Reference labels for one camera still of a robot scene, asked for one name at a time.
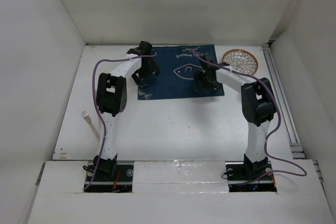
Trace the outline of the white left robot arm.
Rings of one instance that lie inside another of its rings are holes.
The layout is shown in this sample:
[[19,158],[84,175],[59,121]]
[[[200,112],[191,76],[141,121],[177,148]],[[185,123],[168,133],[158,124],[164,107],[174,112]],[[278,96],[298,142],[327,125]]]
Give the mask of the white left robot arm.
[[137,85],[141,81],[160,74],[155,62],[156,53],[147,41],[127,51],[117,67],[108,73],[99,74],[93,80],[92,90],[96,95],[94,106],[101,122],[101,133],[97,156],[93,160],[94,172],[105,180],[117,175],[117,127],[121,113],[127,105],[127,80],[132,78]]

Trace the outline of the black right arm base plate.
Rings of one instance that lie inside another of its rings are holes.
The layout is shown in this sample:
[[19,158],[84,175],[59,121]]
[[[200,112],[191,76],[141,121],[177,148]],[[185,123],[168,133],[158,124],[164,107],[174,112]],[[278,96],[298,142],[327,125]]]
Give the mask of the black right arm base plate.
[[265,175],[257,180],[258,177],[271,169],[271,164],[266,167],[249,173],[245,170],[243,162],[227,162],[226,170],[222,178],[228,181],[230,193],[256,193],[256,192],[277,192],[273,175]]

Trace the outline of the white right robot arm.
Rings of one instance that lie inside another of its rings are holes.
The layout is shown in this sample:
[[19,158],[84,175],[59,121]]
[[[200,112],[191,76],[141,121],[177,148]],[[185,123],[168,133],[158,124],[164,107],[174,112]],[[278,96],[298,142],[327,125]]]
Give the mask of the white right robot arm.
[[264,150],[270,122],[278,107],[267,78],[258,79],[240,73],[226,63],[216,64],[193,50],[202,70],[193,73],[194,88],[199,90],[218,90],[222,84],[230,87],[241,96],[242,113],[248,122],[248,143],[244,161],[228,176],[238,175],[242,180],[252,180],[261,175],[268,165]]

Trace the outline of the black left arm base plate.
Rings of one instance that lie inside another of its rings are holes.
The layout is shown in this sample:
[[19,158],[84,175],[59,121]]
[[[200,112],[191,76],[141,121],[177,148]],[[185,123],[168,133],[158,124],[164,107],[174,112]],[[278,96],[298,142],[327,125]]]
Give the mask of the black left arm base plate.
[[118,161],[114,176],[97,171],[93,182],[90,183],[94,170],[93,163],[86,169],[86,179],[83,190],[86,193],[131,193],[134,175],[134,162]]

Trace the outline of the dark blue cloth placemat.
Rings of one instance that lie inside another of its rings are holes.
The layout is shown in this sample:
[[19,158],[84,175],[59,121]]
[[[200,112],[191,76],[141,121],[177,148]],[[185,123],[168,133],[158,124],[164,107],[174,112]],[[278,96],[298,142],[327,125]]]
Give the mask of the dark blue cloth placemat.
[[160,74],[151,76],[138,86],[138,100],[164,100],[223,96],[223,88],[198,90],[194,88],[193,73],[202,70],[200,61],[192,51],[208,56],[217,63],[214,45],[161,46],[154,47],[155,62],[160,67]]

